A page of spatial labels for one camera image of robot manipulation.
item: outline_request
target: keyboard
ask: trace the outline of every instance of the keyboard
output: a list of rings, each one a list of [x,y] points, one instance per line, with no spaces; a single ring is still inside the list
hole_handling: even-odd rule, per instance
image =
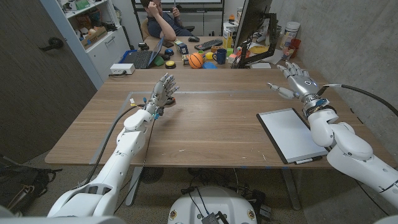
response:
[[[127,54],[126,58],[123,60],[123,63],[133,63],[136,69],[147,68],[151,55],[151,50],[131,52]]]
[[[203,44],[198,44],[198,45],[195,46],[195,49],[197,49],[197,50],[208,50],[212,46],[220,46],[221,44],[223,44],[222,40],[215,39],[215,40],[211,40],[211,41],[208,41],[208,42],[204,42]]]

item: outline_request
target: robotic arm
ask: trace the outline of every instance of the robotic arm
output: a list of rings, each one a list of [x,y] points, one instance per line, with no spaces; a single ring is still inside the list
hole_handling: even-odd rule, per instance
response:
[[[310,123],[313,141],[319,146],[332,147],[328,162],[338,171],[370,186],[398,208],[398,171],[375,156],[372,147],[355,135],[349,124],[334,124],[338,119],[335,109],[317,94],[319,87],[306,70],[295,63],[286,62],[286,66],[277,67],[293,91],[268,84],[283,98],[298,98],[303,102],[303,114]]]
[[[100,217],[113,215],[130,162],[145,144],[146,125],[160,114],[168,98],[178,90],[173,75],[166,74],[155,85],[150,100],[124,121],[117,146],[98,176],[77,189],[64,193],[51,208],[48,217]]]

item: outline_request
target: power strip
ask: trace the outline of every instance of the power strip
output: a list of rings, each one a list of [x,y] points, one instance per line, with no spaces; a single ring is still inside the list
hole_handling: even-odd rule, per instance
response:
[[[115,63],[111,67],[111,72],[114,75],[120,75],[123,71],[126,71],[126,74],[132,74],[135,69],[134,64],[131,63]]]

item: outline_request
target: shelf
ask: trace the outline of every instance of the shelf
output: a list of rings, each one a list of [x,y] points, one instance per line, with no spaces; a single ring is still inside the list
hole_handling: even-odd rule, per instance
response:
[[[106,36],[104,36],[103,38],[101,38],[101,40],[95,42],[91,47],[86,49],[86,53],[90,52],[92,49],[94,49],[98,44],[100,44],[102,41],[104,41],[106,38],[108,38],[110,35],[112,35],[112,33],[115,31],[109,31]]]
[[[92,8],[104,3],[104,2],[107,2],[108,0],[102,0],[100,2],[93,2],[93,1],[94,0],[88,0],[90,6],[88,6],[87,8],[82,9],[82,10],[67,12],[67,13],[65,13],[65,16],[67,17],[67,19],[72,18],[73,16],[79,15],[79,14],[81,14],[81,13],[83,13],[83,12],[89,10],[89,9],[92,9]]]

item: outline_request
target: desk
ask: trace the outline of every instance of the desk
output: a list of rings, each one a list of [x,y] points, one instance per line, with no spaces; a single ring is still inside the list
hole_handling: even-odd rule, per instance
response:
[[[324,157],[305,164],[284,164],[270,139],[256,118],[257,113],[295,108],[302,110],[299,100],[284,100],[266,83],[289,87],[277,69],[242,70],[192,69],[136,70],[125,78],[109,78],[86,105],[45,161],[49,164],[88,165],[96,160],[101,143],[118,113],[124,111],[128,99],[141,103],[149,97],[155,82],[169,72],[180,86],[174,94],[177,102],[158,119],[151,133],[146,134],[146,150],[136,154],[133,166],[150,167],[240,167],[271,169],[282,168],[282,174],[295,210],[300,209],[297,192],[289,169],[331,169]],[[309,71],[319,85],[326,80],[317,71]],[[331,101],[340,116],[355,129],[356,134],[373,147],[374,154],[396,167],[392,156],[353,114],[346,103],[333,90],[323,95]],[[127,118],[136,109],[125,115]],[[100,164],[104,164],[116,147],[116,136],[123,128],[116,125],[106,146]],[[132,179],[137,179],[134,169]],[[127,198],[131,205],[134,195]]]
[[[211,41],[211,40],[214,40],[214,39],[223,39],[223,37],[199,37],[200,38],[200,41],[199,42],[189,42],[188,41],[188,38],[189,37],[177,37],[177,39],[178,40],[181,40],[184,44],[186,44],[187,45],[187,47],[188,47],[188,52],[190,53],[190,54],[192,54],[192,53],[195,53],[195,52],[198,52],[198,50],[197,49],[195,49],[194,48],[194,46],[196,46],[196,45],[198,45],[198,44],[201,44],[201,43],[204,43],[204,42],[208,42],[208,41]],[[149,46],[149,49],[150,50],[153,50],[154,48],[155,48],[155,46],[156,46],[156,44],[159,42],[159,38],[156,38],[156,37],[147,37],[146,39],[145,39],[145,43],[147,43],[147,45]],[[181,56],[181,54],[177,51],[177,48],[175,47],[175,45],[173,46],[173,47],[170,47],[171,49],[173,49],[173,51],[174,51],[174,55],[172,55],[172,56],[170,56],[170,60],[172,60],[172,61],[174,61],[175,62],[175,64],[176,64],[176,68],[175,69],[193,69],[193,68],[191,68],[191,66],[189,66],[189,65],[183,65],[183,63],[182,63],[182,56]],[[162,50],[160,51],[162,54],[164,54],[164,50],[166,49],[166,47],[162,47]],[[297,63],[300,67],[303,67],[303,63],[301,62],[301,60],[300,59],[298,59],[297,57],[296,58],[292,58],[292,59],[290,59],[289,60],[290,62],[295,62],[295,63]],[[214,60],[210,60],[210,62],[212,62],[214,65],[216,65],[217,66],[217,68],[231,68],[231,64],[230,63],[228,63],[228,60],[226,61],[226,63],[224,64],[224,65],[219,65],[219,64],[217,64],[217,62],[215,62]],[[283,65],[284,66],[284,64],[285,64],[285,62],[284,61],[279,61],[279,63],[278,63],[278,65]],[[270,65],[271,65],[271,68],[276,68],[276,65],[273,65],[273,64],[271,64],[270,63]],[[162,66],[153,66],[152,68],[155,68],[155,69],[164,69],[165,68],[165,65],[162,65]]]

